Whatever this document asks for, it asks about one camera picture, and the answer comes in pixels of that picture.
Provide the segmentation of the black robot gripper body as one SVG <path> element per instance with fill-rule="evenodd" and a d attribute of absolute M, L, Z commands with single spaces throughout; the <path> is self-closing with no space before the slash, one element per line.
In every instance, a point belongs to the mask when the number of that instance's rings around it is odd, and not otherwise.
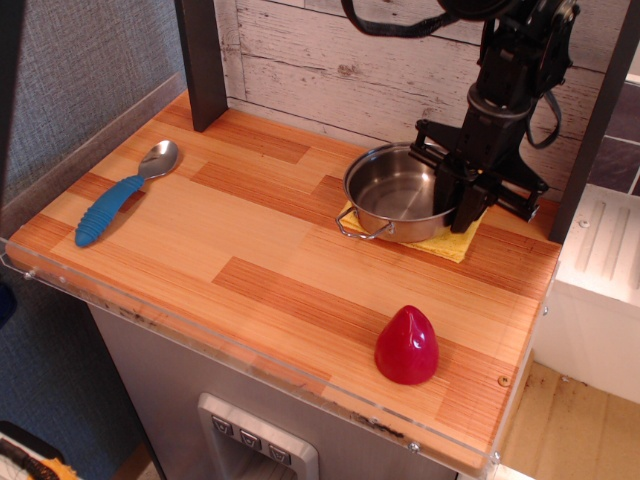
<path fill-rule="evenodd" d="M 548 184 L 525 163 L 520 145 L 530 131 L 530 118 L 537 101 L 528 100 L 514 109 L 472 97 L 468 102 L 461 127 L 427 119 L 417 121 L 411 155 L 433 168 L 435 182 L 436 170 L 441 163 L 462 163 L 465 186 L 495 185 L 496 202 L 493 205 L 497 204 L 523 220 L 532 220 Z"/>

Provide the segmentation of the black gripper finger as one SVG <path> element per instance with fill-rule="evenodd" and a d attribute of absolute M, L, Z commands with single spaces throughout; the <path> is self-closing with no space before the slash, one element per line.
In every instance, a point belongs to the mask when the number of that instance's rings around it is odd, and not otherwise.
<path fill-rule="evenodd" d="M 495 185 L 473 184 L 465 186 L 455 218 L 451 224 L 451 232 L 465 233 L 473 222 L 478 220 L 484 211 L 496 202 Z"/>
<path fill-rule="evenodd" d="M 465 186 L 465 167 L 460 162 L 443 162 L 436 170 L 434 212 L 444 213 L 455 208 Z"/>

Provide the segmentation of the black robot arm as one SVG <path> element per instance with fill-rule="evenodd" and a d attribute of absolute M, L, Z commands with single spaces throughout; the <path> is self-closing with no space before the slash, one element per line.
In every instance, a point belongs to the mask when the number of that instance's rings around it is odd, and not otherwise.
<path fill-rule="evenodd" d="M 539 100 L 561 114 L 552 90 L 572 65 L 569 43 L 580 12 L 574 1 L 445 1 L 460 20 L 484 23 L 480 72 L 467 94 L 461 127 L 422 119 L 411 146 L 414 158 L 435 171 L 434 210 L 453 210 L 450 228 L 463 233 L 499 204 L 531 220 L 547 183 L 522 159 L 523 141 L 535 149 L 559 132 L 535 141 L 531 118 Z"/>

